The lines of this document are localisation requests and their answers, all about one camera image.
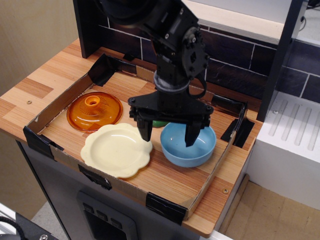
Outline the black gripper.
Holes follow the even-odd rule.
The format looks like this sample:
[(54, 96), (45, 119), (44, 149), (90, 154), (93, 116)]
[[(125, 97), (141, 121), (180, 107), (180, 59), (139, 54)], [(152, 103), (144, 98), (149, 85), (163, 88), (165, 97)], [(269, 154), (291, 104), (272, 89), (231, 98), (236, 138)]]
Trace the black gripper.
[(129, 115), (137, 122), (142, 139), (151, 140), (153, 121), (186, 124), (185, 144), (191, 147), (201, 128), (208, 127), (213, 108), (190, 96), (187, 90), (170, 94), (155, 92), (128, 99)]

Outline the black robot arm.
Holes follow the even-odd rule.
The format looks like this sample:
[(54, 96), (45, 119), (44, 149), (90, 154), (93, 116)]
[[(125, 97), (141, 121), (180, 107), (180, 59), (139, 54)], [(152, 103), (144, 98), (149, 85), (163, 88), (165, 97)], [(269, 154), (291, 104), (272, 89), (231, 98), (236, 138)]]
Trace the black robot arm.
[(153, 122), (185, 124), (185, 144), (192, 146), (210, 125), (213, 108), (200, 102), (203, 93), (190, 93), (193, 79), (202, 79), (208, 66), (198, 18), (180, 0), (100, 0), (110, 21), (139, 28), (150, 37), (156, 54), (155, 92), (129, 98), (129, 115), (143, 140), (149, 141)]

